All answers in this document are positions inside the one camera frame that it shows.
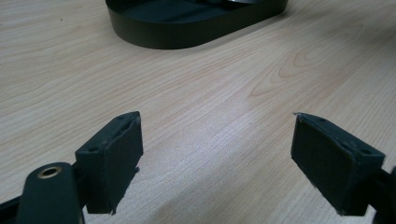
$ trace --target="black plastic part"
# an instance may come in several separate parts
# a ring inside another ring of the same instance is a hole
[[[116,213],[143,155],[139,112],[120,115],[76,151],[81,196],[93,214]]]
[[[21,196],[0,204],[0,223],[15,223]]]
[[[55,162],[28,175],[20,200],[17,223],[84,223],[70,164]]]
[[[326,119],[298,113],[291,157],[338,214],[363,216],[364,184],[381,172],[385,155]]]
[[[239,8],[194,0],[106,0],[116,34],[151,49],[198,46],[274,17],[288,0],[264,0]]]

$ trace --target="black tray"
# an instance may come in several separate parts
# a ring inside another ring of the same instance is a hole
[[[273,17],[288,0],[240,8],[195,0],[106,0],[116,34],[151,49],[184,49]]]

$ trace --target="wooden table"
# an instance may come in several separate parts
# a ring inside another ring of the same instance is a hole
[[[140,111],[145,155],[115,216],[88,223],[371,223],[339,217],[290,158],[314,114],[396,164],[396,3],[290,0],[202,46],[144,49],[105,1],[0,2],[0,199]]]

